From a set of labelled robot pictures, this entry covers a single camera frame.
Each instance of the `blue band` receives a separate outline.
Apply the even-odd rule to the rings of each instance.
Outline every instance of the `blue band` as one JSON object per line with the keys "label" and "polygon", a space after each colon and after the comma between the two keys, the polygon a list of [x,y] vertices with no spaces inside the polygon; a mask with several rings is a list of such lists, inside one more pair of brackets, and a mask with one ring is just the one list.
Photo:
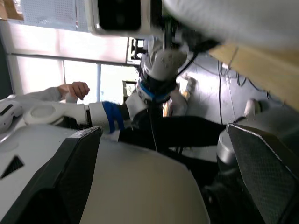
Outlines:
{"label": "blue band", "polygon": [[117,121],[118,128],[120,130],[125,129],[124,120],[121,112],[117,108],[116,104],[110,102],[103,102],[103,108],[105,110],[106,116],[109,122],[110,133],[115,131],[114,120]]}
{"label": "blue band", "polygon": [[115,131],[114,119],[113,119],[113,107],[110,102],[102,103],[106,116],[109,122],[110,133]]}
{"label": "blue band", "polygon": [[125,125],[123,123],[123,117],[119,109],[117,108],[116,104],[111,103],[111,106],[113,108],[113,117],[116,119],[118,128],[120,130],[125,129]]}
{"label": "blue band", "polygon": [[143,85],[142,83],[140,83],[140,87],[141,89],[149,96],[151,97],[152,99],[163,99],[164,97],[167,96],[167,94],[164,94],[164,95],[161,95],[161,96],[155,96],[152,92],[148,91]]}

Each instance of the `white shoe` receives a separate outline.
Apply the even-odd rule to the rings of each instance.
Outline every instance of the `white shoe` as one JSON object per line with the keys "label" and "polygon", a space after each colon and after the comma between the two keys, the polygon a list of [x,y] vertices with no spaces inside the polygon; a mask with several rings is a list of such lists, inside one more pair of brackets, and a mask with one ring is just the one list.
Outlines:
{"label": "white shoe", "polygon": [[256,99],[249,99],[246,103],[244,117],[253,117],[261,112],[261,106]]}

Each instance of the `cable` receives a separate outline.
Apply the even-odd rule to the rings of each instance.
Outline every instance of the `cable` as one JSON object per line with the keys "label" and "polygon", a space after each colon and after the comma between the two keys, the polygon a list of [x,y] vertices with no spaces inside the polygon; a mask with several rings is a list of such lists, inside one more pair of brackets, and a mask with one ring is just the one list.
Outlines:
{"label": "cable", "polygon": [[149,123],[150,123],[150,129],[151,129],[151,134],[153,135],[153,140],[154,140],[154,144],[155,144],[155,151],[157,152],[157,143],[156,143],[156,136],[155,136],[155,133],[154,133],[154,128],[153,128],[153,120],[152,120],[152,110],[153,110],[153,103],[152,105],[150,106],[150,111],[148,111],[148,114],[149,114]]}
{"label": "cable", "polygon": [[257,88],[257,87],[252,83],[252,81],[251,81],[250,79],[248,79],[248,81],[249,81],[250,84],[253,86],[253,88],[255,88],[257,91],[259,91],[259,92],[266,92],[265,90],[262,90],[262,89]]}
{"label": "cable", "polygon": [[244,81],[243,81],[242,84],[241,84],[241,83],[240,83],[240,74],[239,74],[237,71],[235,72],[235,76],[236,76],[236,78],[237,78],[237,84],[238,84],[238,86],[240,86],[240,87],[244,86],[244,84],[245,84],[247,78],[244,78]]}
{"label": "cable", "polygon": [[267,99],[272,100],[276,104],[283,104],[280,100],[274,99],[269,92],[267,92]]}
{"label": "cable", "polygon": [[205,67],[201,66],[200,64],[197,64],[197,63],[195,63],[195,62],[193,62],[193,64],[195,64],[196,66],[200,67],[201,69],[203,69],[203,70],[205,70],[205,71],[211,73],[212,75],[216,75],[216,76],[218,76],[218,74],[217,74],[216,72],[212,72],[212,71],[210,71],[209,69],[206,69]]}
{"label": "cable", "polygon": [[226,70],[224,75],[222,73],[222,64],[223,63],[220,61],[218,61],[218,63],[217,63],[218,75],[219,75],[219,115],[220,115],[220,121],[221,121],[222,125],[223,125],[223,120],[222,120],[222,108],[221,108],[221,76],[226,76],[229,73],[231,65],[233,63],[235,56],[237,55],[238,50],[239,50],[239,47],[236,47],[235,51],[232,55],[232,58],[230,59],[230,62],[228,63],[228,69]]}
{"label": "cable", "polygon": [[218,61],[217,67],[218,67],[218,75],[219,75],[219,115],[220,115],[221,124],[223,125],[222,108],[221,108],[221,68],[219,67],[219,65],[220,62]]}
{"label": "cable", "polygon": [[176,78],[182,74],[189,66],[190,64],[194,63],[194,60],[196,59],[198,53],[194,53],[192,58],[189,60],[189,62],[187,63],[187,65],[177,74]]}

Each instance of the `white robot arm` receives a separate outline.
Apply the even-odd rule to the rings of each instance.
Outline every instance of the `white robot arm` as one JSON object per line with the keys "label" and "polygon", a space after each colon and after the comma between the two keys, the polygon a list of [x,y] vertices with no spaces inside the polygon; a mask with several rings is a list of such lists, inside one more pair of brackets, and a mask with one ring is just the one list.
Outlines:
{"label": "white robot arm", "polygon": [[[57,124],[62,117],[76,120],[78,126],[101,126],[105,133],[130,126],[135,116],[147,110],[152,101],[162,104],[175,88],[175,77],[179,67],[186,60],[186,54],[176,50],[160,50],[155,58],[149,58],[144,65],[136,91],[124,105],[109,102],[89,105],[42,102],[31,107],[23,115],[26,125]],[[163,85],[171,83],[159,92]]]}

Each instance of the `black cable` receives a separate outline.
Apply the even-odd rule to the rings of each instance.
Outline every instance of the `black cable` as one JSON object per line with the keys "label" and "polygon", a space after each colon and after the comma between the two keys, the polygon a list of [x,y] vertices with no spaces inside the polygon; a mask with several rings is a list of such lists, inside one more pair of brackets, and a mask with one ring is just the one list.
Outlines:
{"label": "black cable", "polygon": [[274,99],[269,92],[267,92],[267,99],[272,100],[276,104],[283,104],[280,100]]}
{"label": "black cable", "polygon": [[252,83],[252,81],[251,81],[250,79],[248,79],[248,81],[249,81],[250,84],[253,86],[253,88],[255,88],[257,91],[259,91],[259,92],[266,92],[265,90],[262,90],[262,89],[257,88],[257,87]]}
{"label": "black cable", "polygon": [[218,67],[218,75],[219,75],[219,115],[220,115],[220,121],[221,124],[223,125],[223,120],[222,120],[222,108],[221,108],[221,68],[220,68],[220,62],[218,61],[217,67]]}
{"label": "black cable", "polygon": [[189,60],[189,62],[187,63],[187,65],[177,74],[177,77],[182,74],[189,66],[190,64],[194,63],[194,60],[196,59],[198,53],[194,53],[192,58]]}
{"label": "black cable", "polygon": [[195,63],[195,62],[193,62],[193,64],[195,64],[197,67],[200,67],[201,69],[203,69],[203,70],[205,70],[205,71],[211,73],[212,75],[216,75],[216,76],[218,76],[218,74],[217,74],[216,72],[212,72],[212,71],[210,71],[209,69],[206,69],[205,67],[201,66],[200,64],[197,64],[197,63]]}
{"label": "black cable", "polygon": [[244,81],[242,83],[240,83],[240,74],[236,71],[235,75],[236,75],[236,78],[237,78],[237,84],[238,84],[238,86],[240,86],[240,87],[244,86],[247,78],[244,78]]}

